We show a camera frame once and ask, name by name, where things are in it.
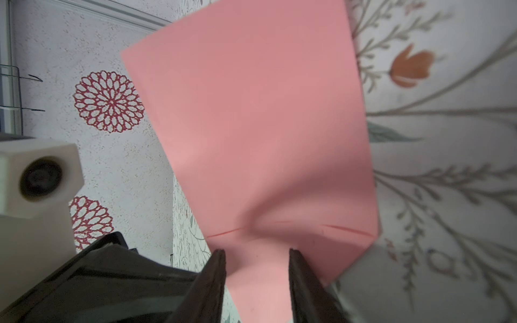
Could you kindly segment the pink square paper sheet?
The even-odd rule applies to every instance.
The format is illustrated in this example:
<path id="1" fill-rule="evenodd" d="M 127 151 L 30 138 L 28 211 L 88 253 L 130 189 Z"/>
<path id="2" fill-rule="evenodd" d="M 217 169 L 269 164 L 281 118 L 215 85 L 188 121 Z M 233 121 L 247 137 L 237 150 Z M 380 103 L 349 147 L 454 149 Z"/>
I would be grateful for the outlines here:
<path id="1" fill-rule="evenodd" d="M 292 318 L 290 249 L 329 284 L 377 240 L 343 1 L 217 1 L 122 59 L 243 322 Z"/>

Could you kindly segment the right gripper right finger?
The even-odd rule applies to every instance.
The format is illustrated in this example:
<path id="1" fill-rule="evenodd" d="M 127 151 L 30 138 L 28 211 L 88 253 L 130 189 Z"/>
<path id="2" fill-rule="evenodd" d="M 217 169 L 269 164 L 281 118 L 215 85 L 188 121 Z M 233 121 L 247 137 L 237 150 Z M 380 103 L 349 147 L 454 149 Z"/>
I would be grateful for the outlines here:
<path id="1" fill-rule="evenodd" d="M 289 292 L 294 323 L 349 323 L 299 250 L 289 250 Z"/>

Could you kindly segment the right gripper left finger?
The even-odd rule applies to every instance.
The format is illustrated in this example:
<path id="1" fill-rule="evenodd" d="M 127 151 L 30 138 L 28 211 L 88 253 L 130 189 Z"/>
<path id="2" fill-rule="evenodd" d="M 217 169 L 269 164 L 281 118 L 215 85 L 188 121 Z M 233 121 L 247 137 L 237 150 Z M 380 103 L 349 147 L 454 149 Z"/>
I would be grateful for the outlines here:
<path id="1" fill-rule="evenodd" d="M 226 253 L 215 250 L 166 322 L 221 322 L 225 283 Z"/>

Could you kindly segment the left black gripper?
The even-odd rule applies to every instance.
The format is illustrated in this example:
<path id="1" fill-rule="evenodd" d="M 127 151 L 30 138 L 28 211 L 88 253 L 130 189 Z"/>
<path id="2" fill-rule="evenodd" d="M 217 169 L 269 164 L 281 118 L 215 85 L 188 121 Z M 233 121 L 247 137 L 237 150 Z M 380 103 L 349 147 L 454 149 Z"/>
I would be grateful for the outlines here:
<path id="1" fill-rule="evenodd" d="M 165 322 L 196 276 L 143 257 L 120 233 L 109 234 L 1 311 L 1 321 Z"/>

